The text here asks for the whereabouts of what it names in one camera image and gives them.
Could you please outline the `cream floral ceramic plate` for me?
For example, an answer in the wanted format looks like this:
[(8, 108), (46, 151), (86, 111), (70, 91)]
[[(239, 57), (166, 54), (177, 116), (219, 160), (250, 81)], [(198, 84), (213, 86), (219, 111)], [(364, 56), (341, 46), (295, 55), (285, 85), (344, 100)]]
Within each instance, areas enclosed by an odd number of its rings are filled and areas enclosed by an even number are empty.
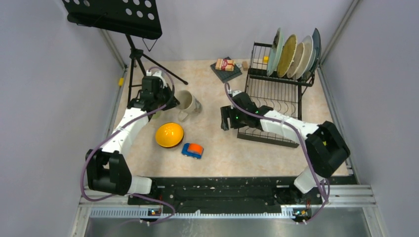
[(300, 42), (296, 47), (293, 62), (291, 63), (289, 70), (287, 71), (287, 77), (289, 79), (293, 78), (296, 75), (300, 67), (302, 57), (304, 55), (304, 51), (305, 51), (305, 44), (303, 42)]

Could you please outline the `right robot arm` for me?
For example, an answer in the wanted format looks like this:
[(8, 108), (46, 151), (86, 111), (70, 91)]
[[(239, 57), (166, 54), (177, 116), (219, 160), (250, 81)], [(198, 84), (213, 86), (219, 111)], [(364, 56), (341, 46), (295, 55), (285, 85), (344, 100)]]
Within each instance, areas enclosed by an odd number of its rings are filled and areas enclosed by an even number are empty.
[(294, 180), (290, 198), (304, 203), (310, 190), (330, 178), (350, 156), (350, 149), (334, 123), (308, 123), (284, 115), (271, 107), (257, 107), (250, 96), (240, 90), (227, 90), (230, 106), (221, 107), (221, 128), (254, 128), (273, 133), (301, 145), (308, 167)]

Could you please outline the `yellow-rimmed patterned plate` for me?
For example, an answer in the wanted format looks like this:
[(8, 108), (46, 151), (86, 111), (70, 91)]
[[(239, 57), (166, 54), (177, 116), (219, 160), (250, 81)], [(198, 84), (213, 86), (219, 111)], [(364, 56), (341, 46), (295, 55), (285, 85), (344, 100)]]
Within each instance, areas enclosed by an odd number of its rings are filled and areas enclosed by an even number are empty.
[(280, 56), (279, 64), (277, 66), (277, 75), (279, 78), (283, 78), (289, 70), (297, 47), (297, 36), (295, 34), (290, 35), (284, 46)]

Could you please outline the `teal square plate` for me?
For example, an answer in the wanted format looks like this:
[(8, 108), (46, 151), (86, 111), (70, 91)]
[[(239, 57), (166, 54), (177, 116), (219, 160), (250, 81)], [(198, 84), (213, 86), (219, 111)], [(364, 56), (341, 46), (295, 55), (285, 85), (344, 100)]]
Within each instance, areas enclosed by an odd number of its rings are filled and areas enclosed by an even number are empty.
[(309, 67), (307, 68), (307, 71), (303, 75), (304, 80), (308, 80), (311, 77), (314, 76), (315, 70), (318, 67), (321, 52), (322, 52), (322, 43), (321, 43), (321, 34), (317, 28), (314, 29), (314, 32), (312, 34), (313, 39), (313, 53), (312, 58), (309, 62)]

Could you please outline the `beige mug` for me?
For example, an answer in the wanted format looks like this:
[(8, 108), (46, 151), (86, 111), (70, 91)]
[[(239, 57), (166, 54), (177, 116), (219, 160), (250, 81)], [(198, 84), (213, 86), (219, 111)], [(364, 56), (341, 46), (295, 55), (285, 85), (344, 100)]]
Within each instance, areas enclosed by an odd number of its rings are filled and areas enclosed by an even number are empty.
[(176, 107), (179, 109), (178, 120), (180, 122), (186, 121), (189, 116), (198, 115), (202, 112), (202, 104), (190, 91), (178, 91), (175, 97), (179, 101)]

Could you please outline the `blue orange toy car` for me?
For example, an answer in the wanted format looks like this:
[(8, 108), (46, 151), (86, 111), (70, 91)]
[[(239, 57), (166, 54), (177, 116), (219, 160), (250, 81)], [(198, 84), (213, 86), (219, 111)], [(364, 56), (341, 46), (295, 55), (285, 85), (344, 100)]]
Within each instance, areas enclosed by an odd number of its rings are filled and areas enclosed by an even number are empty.
[(194, 159), (201, 159), (204, 152), (204, 148), (195, 143), (185, 143), (181, 153), (186, 157), (192, 157)]

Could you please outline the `light green mug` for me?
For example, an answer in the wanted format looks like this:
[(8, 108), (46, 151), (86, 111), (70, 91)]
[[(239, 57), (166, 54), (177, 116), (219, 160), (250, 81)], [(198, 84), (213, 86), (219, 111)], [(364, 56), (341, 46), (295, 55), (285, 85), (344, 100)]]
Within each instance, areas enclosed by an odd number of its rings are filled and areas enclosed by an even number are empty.
[(151, 116), (151, 119), (158, 119), (162, 114), (162, 111), (157, 111), (155, 114)]

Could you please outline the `yellow bowl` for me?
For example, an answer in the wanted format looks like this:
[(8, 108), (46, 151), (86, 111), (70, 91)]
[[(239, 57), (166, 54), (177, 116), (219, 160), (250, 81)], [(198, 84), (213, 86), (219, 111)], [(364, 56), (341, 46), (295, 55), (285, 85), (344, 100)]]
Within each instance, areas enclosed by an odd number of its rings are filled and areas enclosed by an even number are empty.
[(184, 138), (184, 130), (178, 123), (169, 122), (160, 126), (155, 133), (155, 141), (163, 148), (173, 148)]

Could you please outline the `black wire dish rack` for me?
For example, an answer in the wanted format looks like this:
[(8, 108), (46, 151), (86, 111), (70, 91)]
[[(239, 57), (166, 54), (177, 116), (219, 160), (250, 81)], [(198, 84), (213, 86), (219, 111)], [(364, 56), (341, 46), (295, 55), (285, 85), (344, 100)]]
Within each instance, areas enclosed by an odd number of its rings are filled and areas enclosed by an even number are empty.
[[(267, 76), (268, 63), (263, 59), (268, 56), (270, 49), (270, 44), (259, 42), (253, 44), (245, 92), (257, 107), (268, 106), (282, 114), (301, 120), (302, 96), (306, 89), (313, 85), (315, 76), (312, 74), (306, 81), (279, 78), (276, 72)], [(299, 146), (298, 143), (280, 135), (250, 127), (240, 128), (237, 138), (290, 148)]]

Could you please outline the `light green round plate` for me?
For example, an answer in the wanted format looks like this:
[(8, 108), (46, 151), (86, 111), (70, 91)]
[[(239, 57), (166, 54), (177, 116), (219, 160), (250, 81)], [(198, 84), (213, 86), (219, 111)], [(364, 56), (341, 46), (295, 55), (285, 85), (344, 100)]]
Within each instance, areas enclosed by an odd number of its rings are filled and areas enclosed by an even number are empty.
[(269, 52), (267, 76), (271, 76), (277, 69), (284, 46), (284, 35), (281, 28), (277, 29)]

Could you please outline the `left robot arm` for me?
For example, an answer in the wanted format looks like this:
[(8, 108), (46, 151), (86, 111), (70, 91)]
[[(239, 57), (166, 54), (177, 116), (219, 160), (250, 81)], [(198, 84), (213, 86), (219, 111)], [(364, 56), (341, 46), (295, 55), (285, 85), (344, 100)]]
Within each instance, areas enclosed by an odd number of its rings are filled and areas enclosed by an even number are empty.
[(149, 72), (142, 79), (138, 98), (128, 103), (118, 126), (86, 154), (82, 178), (87, 179), (89, 189), (120, 196), (139, 194), (146, 204), (153, 204), (158, 199), (152, 179), (132, 175), (125, 157), (152, 116), (179, 103), (174, 97), (174, 83), (167, 83), (161, 73)]

